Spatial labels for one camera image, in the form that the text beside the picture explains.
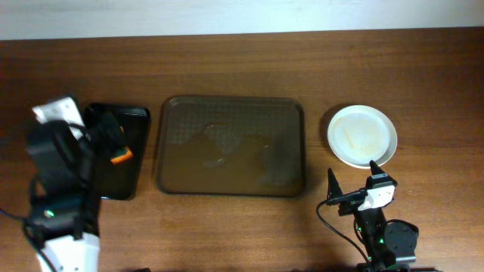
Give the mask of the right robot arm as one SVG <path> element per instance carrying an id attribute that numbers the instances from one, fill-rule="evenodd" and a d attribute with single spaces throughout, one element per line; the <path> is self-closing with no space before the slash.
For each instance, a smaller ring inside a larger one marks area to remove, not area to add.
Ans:
<path id="1" fill-rule="evenodd" d="M 292 198 L 306 190 L 303 114 L 298 109 L 168 112 L 160 120 L 157 185 L 164 193 Z M 415 260 L 418 229 L 383 216 L 378 206 L 362 210 L 370 195 L 392 202 L 396 181 L 375 162 L 366 185 L 343 193 L 328 173 L 322 205 L 353 215 L 360 233 L 359 271 L 408 271 Z"/>

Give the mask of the green and orange sponge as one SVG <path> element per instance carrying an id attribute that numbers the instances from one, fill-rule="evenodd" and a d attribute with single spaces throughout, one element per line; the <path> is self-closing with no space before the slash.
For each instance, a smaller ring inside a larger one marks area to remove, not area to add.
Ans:
<path id="1" fill-rule="evenodd" d="M 116 135 L 115 149 L 111 153 L 110 161 L 114 165 L 117 165 L 127 160 L 130 160 L 132 157 L 133 152 L 127 144 L 124 128 L 120 126 L 119 133 Z"/>

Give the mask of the white plate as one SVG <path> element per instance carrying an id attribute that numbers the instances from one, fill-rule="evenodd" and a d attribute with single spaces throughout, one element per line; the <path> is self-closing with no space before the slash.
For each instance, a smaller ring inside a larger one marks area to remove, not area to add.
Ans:
<path id="1" fill-rule="evenodd" d="M 381 111 L 352 105 L 332 116 L 327 126 L 327 142 L 342 162 L 369 169 L 371 161 L 382 166 L 394 156 L 398 135 L 392 121 Z"/>

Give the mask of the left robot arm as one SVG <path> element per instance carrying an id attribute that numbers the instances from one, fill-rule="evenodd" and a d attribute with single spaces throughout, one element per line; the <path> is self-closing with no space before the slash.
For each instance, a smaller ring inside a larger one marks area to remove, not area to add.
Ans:
<path id="1" fill-rule="evenodd" d="M 36 125 L 26 151 L 38 173 L 29 185 L 23 233 L 43 271 L 96 271 L 100 199 L 97 157 L 76 100 L 64 96 L 32 108 Z"/>

